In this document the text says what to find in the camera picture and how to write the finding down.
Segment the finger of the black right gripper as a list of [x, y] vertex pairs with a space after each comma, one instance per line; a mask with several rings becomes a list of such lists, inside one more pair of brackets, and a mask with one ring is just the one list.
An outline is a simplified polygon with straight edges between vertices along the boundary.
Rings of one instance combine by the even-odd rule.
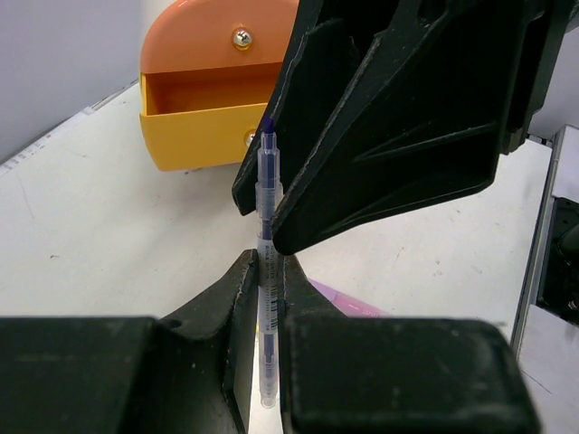
[[403, 173], [356, 165], [398, 135], [399, 1], [303, 1], [261, 127], [273, 124], [285, 191], [279, 215], [396, 215]]
[[[493, 182], [527, 1], [399, 2], [402, 49], [392, 72], [403, 86], [403, 124], [398, 135], [354, 162], [402, 171], [404, 213]], [[273, 239], [290, 255], [390, 216], [275, 212]]]

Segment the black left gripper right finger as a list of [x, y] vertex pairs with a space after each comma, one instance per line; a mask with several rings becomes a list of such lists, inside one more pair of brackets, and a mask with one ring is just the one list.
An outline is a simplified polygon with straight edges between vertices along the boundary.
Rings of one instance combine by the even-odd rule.
[[280, 267], [280, 415], [287, 433], [538, 433], [503, 334], [477, 319], [349, 317]]

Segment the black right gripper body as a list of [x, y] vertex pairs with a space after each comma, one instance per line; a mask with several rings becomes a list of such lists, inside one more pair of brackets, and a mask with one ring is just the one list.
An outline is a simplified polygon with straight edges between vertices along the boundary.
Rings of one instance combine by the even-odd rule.
[[500, 152], [510, 154], [526, 140], [532, 117], [544, 105], [565, 35], [578, 26], [576, 1], [527, 1], [523, 36], [515, 62]]

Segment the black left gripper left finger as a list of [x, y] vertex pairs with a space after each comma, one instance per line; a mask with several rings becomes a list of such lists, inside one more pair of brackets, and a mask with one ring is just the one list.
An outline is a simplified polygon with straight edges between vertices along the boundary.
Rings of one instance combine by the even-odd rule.
[[5, 317], [4, 433], [245, 433], [258, 260], [173, 313]]

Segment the round three-drawer storage box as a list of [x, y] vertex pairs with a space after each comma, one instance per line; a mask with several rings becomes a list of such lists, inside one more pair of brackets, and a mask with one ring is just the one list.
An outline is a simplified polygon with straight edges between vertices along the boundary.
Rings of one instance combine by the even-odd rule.
[[140, 53], [140, 125], [161, 171], [240, 163], [280, 74], [298, 2], [174, 1]]

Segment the grey gel pen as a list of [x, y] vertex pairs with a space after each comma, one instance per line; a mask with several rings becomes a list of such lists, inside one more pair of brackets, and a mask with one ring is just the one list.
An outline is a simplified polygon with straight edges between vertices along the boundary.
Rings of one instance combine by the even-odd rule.
[[259, 218], [257, 251], [258, 343], [261, 406], [275, 406], [278, 381], [278, 275], [280, 254], [273, 244], [271, 221], [282, 196], [280, 150], [271, 118], [264, 120], [257, 153], [258, 175], [255, 185], [256, 211]]

